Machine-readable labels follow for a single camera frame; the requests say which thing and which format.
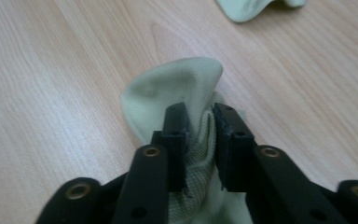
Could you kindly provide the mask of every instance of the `wood grain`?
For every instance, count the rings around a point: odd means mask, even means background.
[[[358,179],[358,1],[235,24],[212,0],[0,0],[0,223],[34,223],[72,178],[124,173],[139,142],[120,94],[193,56],[222,62],[217,90],[259,144],[329,189]]]

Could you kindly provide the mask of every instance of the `fabric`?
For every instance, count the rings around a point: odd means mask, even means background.
[[[143,144],[153,131],[162,130],[165,109],[185,102],[190,119],[190,144],[185,157],[187,189],[170,193],[170,223],[251,223],[244,194],[220,190],[214,165],[214,102],[223,103],[214,91],[223,73],[220,62],[191,58],[150,69],[123,92],[125,118]]]
[[[216,0],[234,22],[245,22],[257,16],[269,3],[277,0]],[[281,0],[289,7],[303,7],[307,0]]]

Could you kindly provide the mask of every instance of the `wooden surface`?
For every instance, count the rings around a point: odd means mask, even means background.
[[[213,0],[0,0],[0,224],[34,223],[72,178],[127,171],[140,145],[120,94],[193,56],[223,64],[217,90],[259,144],[329,189],[358,179],[358,1],[235,24]]]

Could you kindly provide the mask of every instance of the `sock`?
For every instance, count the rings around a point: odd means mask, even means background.
[[[191,58],[152,68],[124,90],[121,103],[126,121],[142,144],[162,130],[165,109],[185,102],[190,119],[189,151],[185,157],[187,189],[170,193],[170,223],[252,223],[243,193],[220,190],[214,165],[214,91],[223,73],[220,62]]]
[[[257,16],[270,2],[276,0],[216,0],[234,22],[244,22]],[[289,7],[303,7],[307,0],[283,0]]]

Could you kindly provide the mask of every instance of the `black plastic part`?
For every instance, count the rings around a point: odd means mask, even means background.
[[[127,173],[112,224],[167,223],[167,170],[167,150],[164,147],[140,147]]]
[[[358,180],[346,180],[339,184],[336,207],[351,223],[358,223]]]
[[[251,182],[252,150],[255,138],[237,111],[228,105],[214,104],[216,122],[216,166],[223,188],[248,191]]]
[[[92,223],[100,187],[98,181],[82,177],[65,183],[45,206],[36,223]]]
[[[251,189],[246,193],[245,201],[254,224],[275,223],[276,211],[271,207],[261,189]]]
[[[265,206],[273,210],[270,212],[271,218],[265,223],[347,223],[319,188],[304,176],[282,150],[259,146],[254,149],[254,154],[254,181],[258,186],[248,192],[250,199],[247,204],[252,211],[252,203],[255,203],[252,194],[265,195]],[[263,216],[262,211],[252,214],[252,218],[254,215]]]
[[[50,199],[36,223],[110,223],[125,177],[126,174],[121,175],[104,186],[84,177],[68,181]],[[85,193],[84,190],[88,193],[75,199],[74,196]],[[73,199],[68,198],[71,191]]]
[[[185,154],[188,151],[188,115],[184,103],[166,109],[162,131],[154,132],[151,144],[164,146],[168,151],[168,190],[186,187]]]

